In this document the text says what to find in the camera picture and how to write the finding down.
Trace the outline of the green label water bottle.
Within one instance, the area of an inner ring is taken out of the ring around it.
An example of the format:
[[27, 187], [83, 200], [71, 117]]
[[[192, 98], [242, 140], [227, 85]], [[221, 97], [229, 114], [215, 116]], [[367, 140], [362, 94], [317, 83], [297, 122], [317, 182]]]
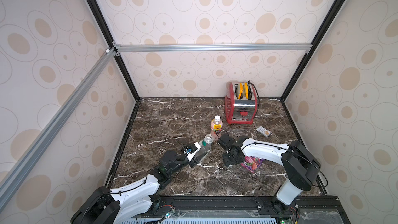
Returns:
[[213, 136], [211, 134], [208, 134], [199, 143], [201, 146], [201, 149], [198, 151], [198, 153], [202, 157], [201, 162], [207, 157], [207, 155], [211, 151], [211, 145], [212, 145], [213, 141], [214, 141]]

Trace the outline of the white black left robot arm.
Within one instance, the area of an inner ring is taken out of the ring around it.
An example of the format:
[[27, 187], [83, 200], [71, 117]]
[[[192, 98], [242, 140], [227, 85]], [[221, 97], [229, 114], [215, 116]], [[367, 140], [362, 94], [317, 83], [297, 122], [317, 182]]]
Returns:
[[199, 161], [201, 147], [189, 145], [181, 154], [165, 152], [159, 163], [142, 179], [129, 185], [109, 189], [101, 186], [71, 218], [72, 224], [119, 224], [150, 209], [159, 208], [155, 194], [172, 181], [173, 175]]

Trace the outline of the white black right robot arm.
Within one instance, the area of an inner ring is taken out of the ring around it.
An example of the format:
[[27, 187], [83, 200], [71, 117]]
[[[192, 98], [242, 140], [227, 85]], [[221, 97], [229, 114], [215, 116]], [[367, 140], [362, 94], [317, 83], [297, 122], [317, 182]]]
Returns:
[[310, 191], [321, 172], [321, 164], [299, 141], [272, 144], [240, 136], [237, 140], [222, 135], [218, 144], [225, 150], [223, 161], [227, 167], [241, 164], [246, 157], [274, 162], [284, 167], [287, 179], [272, 200], [274, 211], [282, 213], [303, 191]]

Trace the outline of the clear pink drink bottle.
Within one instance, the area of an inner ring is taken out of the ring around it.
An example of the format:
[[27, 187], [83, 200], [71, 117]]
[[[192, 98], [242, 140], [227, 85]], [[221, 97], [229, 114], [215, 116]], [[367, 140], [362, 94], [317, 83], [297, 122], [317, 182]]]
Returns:
[[220, 121], [215, 121], [215, 118], [211, 121], [210, 127], [211, 127], [211, 132], [210, 134], [213, 136], [214, 141], [217, 141], [218, 134], [222, 130], [223, 122], [222, 120]]

